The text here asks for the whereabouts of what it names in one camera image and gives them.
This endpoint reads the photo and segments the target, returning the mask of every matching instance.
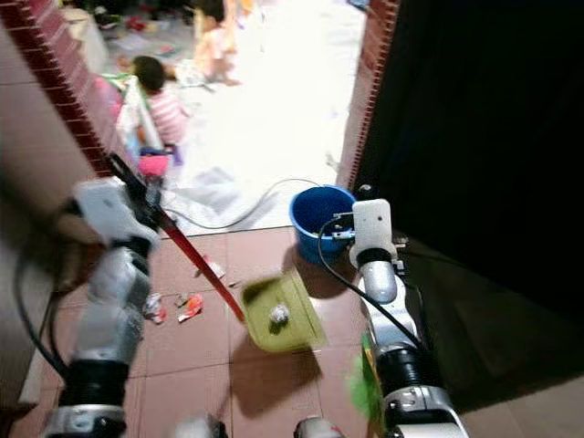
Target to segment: plastic bucket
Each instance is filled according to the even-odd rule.
[[[290,220],[296,228],[298,252],[310,263],[320,264],[318,232],[334,213],[350,212],[355,197],[340,187],[325,185],[297,194],[290,203]],[[347,242],[322,237],[322,253],[327,263],[333,263],[347,246]]]

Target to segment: pink shirt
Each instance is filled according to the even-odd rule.
[[[166,89],[148,97],[150,114],[162,143],[176,144],[186,131],[188,114],[181,102]]]
[[[197,51],[195,64],[206,77],[212,78],[215,73],[213,61],[225,56],[225,29],[217,27],[205,32]]]

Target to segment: black cable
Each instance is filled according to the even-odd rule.
[[[358,287],[353,285],[345,277],[343,277],[341,274],[339,274],[337,271],[335,271],[326,262],[325,257],[322,254],[322,235],[324,234],[325,229],[328,226],[336,223],[338,220],[339,220],[338,218],[333,218],[320,227],[320,231],[318,232],[318,257],[320,258],[320,262],[322,262],[322,264],[325,266],[327,271],[333,277],[335,277],[343,285],[345,285],[346,287],[351,289],[353,292],[355,292],[357,295],[359,295],[361,298],[363,298],[369,304],[374,306],[385,318],[387,318],[389,321],[391,321],[393,323],[393,325],[395,325],[395,327],[397,327],[401,331],[401,333],[403,333],[403,335],[413,343],[413,345],[416,348],[418,348],[422,352],[428,352],[427,348],[420,342],[420,340],[417,339],[406,327],[404,327],[403,324],[400,321],[398,321],[391,313],[389,313],[377,301],[375,301],[373,298],[371,298],[369,295],[367,295],[365,292],[363,292],[361,289],[359,289]]]
[[[57,210],[52,213],[46,221],[46,228],[44,230],[52,231],[54,227],[57,225],[58,220],[64,214],[70,213],[71,205],[73,203],[71,201],[64,203],[61,205]],[[28,262],[28,258],[30,256],[31,251],[34,249],[35,244],[38,242],[38,237],[40,235],[40,231],[34,225],[33,229],[28,235],[25,245],[23,246],[20,254],[16,259],[16,268],[15,274],[13,276],[13,293],[16,302],[16,310],[18,311],[18,316],[23,321],[25,325],[26,333],[28,337],[31,338],[35,347],[40,351],[43,355],[45,360],[49,363],[51,367],[55,369],[55,371],[65,379],[67,377],[68,368],[64,366],[64,363],[61,363],[58,359],[56,359],[50,351],[43,345],[40,337],[38,336],[33,323],[30,321],[30,317],[26,312],[26,306],[23,299],[23,291],[22,291],[22,282],[24,279],[24,275],[26,272],[26,266]]]
[[[86,264],[87,259],[88,259],[87,247],[85,250],[82,250],[81,253],[82,254],[81,254],[81,258],[80,258],[79,265],[78,265],[76,282],[74,282],[71,285],[66,285],[65,289],[59,289],[59,287],[62,283],[61,276],[62,276],[62,268],[63,268],[63,263],[64,263],[62,260],[62,257],[60,257],[61,260],[60,260],[60,263],[58,264],[58,267],[57,267],[55,292],[52,294],[51,299],[48,303],[48,315],[47,315],[48,346],[51,348],[51,351],[53,353],[53,356],[55,356],[55,359],[58,362],[60,362],[64,367],[67,367],[68,365],[63,360],[63,356],[61,355],[61,353],[58,349],[57,341],[55,339],[55,334],[57,333],[57,327],[56,327],[57,313],[58,313],[58,307],[59,307],[61,300],[66,295],[73,292],[78,286],[77,280],[79,277],[79,271]]]
[[[55,361],[59,363],[59,365],[65,369],[68,367],[67,363],[63,360],[63,356],[58,349],[57,341],[55,339],[55,333],[57,331],[56,322],[57,322],[57,312],[58,312],[58,304],[60,302],[60,297],[55,296],[52,297],[48,303],[48,316],[47,316],[47,324],[48,324],[48,346],[51,348],[51,352],[55,358]]]
[[[182,217],[187,222],[190,222],[191,224],[199,226],[199,227],[204,228],[206,230],[222,230],[224,228],[229,228],[230,226],[234,226],[234,225],[237,225],[237,224],[243,222],[245,219],[247,219],[249,216],[251,216],[257,210],[257,208],[266,200],[266,198],[270,194],[270,192],[272,192],[279,184],[286,183],[289,181],[301,181],[303,183],[311,183],[311,184],[316,185],[317,187],[320,187],[320,184],[318,184],[317,182],[305,180],[304,178],[286,178],[284,180],[277,181],[269,186],[269,188],[264,192],[264,194],[262,194],[260,196],[259,200],[247,212],[245,212],[244,214],[239,216],[232,223],[227,224],[227,225],[221,225],[221,226],[208,226],[208,225],[199,224],[191,217],[187,216],[186,214],[184,214],[182,212],[179,212],[178,210],[174,210],[173,208],[164,208],[164,210],[167,213],[178,214],[180,217]]]

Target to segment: child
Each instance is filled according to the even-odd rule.
[[[223,82],[227,86],[239,82],[227,77],[231,67],[227,62],[227,42],[222,22],[225,18],[223,0],[206,0],[197,9],[198,21],[203,30],[194,53],[194,64],[208,82]]]
[[[147,96],[152,121],[162,143],[176,146],[186,132],[189,114],[176,96],[164,88],[164,65],[154,57],[136,57],[133,73]]]

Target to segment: green dustpan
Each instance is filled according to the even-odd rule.
[[[260,349],[291,351],[327,343],[317,312],[296,269],[248,285],[242,300],[247,330]],[[275,328],[270,313],[278,304],[286,305],[290,316],[286,325]]]

